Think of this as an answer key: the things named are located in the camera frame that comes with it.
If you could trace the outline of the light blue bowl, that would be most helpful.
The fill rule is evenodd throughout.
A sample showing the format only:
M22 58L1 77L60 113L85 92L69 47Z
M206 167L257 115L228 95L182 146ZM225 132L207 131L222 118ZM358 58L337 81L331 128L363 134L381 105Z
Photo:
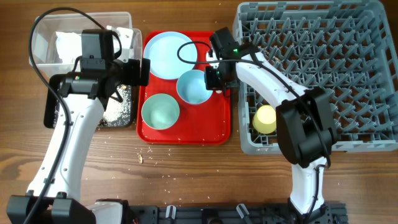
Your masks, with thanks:
M206 89L204 71L189 70L178 79L177 94L184 102L199 105L209 100L213 91Z

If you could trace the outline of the large light blue plate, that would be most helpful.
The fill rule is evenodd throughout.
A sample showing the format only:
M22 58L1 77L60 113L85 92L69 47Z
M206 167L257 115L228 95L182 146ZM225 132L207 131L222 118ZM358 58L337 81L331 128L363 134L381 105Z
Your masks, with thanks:
M186 35L172 31L151 38L144 49L144 58L150 60L150 72L164 80L175 80L192 70L194 64L185 63L177 57L180 46L191 41Z

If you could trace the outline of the rice and food scraps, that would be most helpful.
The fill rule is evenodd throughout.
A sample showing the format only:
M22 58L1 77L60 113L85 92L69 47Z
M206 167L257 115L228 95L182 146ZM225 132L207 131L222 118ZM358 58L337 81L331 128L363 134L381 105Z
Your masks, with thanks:
M103 119L99 122L98 127L120 128L130 123L132 108L131 90L131 87L127 85L119 85L117 87L117 91L123 101L118 102L113 98L109 99Z

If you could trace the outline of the green bowl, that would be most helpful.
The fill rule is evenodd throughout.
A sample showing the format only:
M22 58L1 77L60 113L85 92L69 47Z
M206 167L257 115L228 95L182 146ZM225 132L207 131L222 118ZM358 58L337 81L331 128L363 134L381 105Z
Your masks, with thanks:
M141 109L143 122L155 130L172 127L180 116L180 107L172 96L159 93L149 97Z

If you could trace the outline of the yellow cup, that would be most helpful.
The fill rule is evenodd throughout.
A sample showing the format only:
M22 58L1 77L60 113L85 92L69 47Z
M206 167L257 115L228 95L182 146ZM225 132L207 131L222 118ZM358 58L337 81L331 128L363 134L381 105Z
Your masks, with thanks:
M276 112L270 105L261 106L255 113L252 125L262 134L270 134L276 130Z

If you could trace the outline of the white napkin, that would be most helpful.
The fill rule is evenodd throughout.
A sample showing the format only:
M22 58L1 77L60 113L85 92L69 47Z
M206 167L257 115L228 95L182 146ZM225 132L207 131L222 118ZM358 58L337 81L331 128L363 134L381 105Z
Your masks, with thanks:
M82 55L81 36L74 32L56 32L56 36L56 49L62 63L74 63Z

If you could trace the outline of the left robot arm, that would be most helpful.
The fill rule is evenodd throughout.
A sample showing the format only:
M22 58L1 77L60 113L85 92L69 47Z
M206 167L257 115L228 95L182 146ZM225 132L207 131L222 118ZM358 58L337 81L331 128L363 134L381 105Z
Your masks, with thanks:
M49 91L60 103L53 136L40 170L24 196L12 195L6 213L11 223L135 223L127 200L80 200L83 167L97 125L119 85L147 86L150 60L119 60L113 30L81 33L80 71L54 75Z

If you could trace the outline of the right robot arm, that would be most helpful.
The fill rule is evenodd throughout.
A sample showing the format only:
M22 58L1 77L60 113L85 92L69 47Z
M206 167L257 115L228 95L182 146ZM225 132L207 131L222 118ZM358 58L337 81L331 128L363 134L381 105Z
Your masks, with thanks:
M323 172L331 165L331 148L337 142L328 94L290 80L255 45L235 41L226 27L215 31L210 43L206 88L223 90L241 81L275 109L277 143L292 165L289 205L300 223L319 218L326 212Z

